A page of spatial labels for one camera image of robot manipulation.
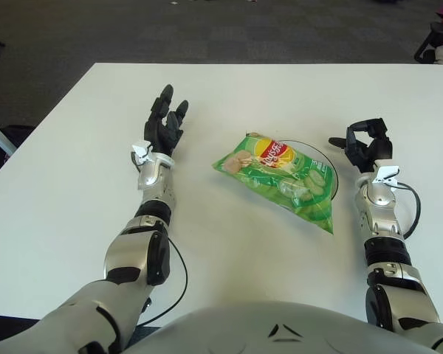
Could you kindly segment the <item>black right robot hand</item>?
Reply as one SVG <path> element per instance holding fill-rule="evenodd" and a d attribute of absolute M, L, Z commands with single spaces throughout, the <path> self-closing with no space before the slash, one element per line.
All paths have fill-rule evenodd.
<path fill-rule="evenodd" d="M 369 145 L 357 140 L 356 132 L 366 132 L 372 141 Z M 382 118 L 367 119 L 353 123 L 346 129 L 346 137 L 330 137 L 329 144 L 343 149 L 351 164 L 361 173 L 374 171 L 376 160 L 391 159 L 393 145 L 387 136 L 387 127 Z"/>

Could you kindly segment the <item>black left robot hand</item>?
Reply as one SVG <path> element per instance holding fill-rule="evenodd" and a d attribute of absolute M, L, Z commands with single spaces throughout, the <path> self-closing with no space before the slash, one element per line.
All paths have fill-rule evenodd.
<path fill-rule="evenodd" d="M 155 99 L 144 127 L 144 140 L 151 143 L 152 151 L 172 157 L 184 131 L 181 125 L 188 111 L 188 101 L 183 100 L 175 111 L 170 110 L 174 88 L 165 86 Z"/>

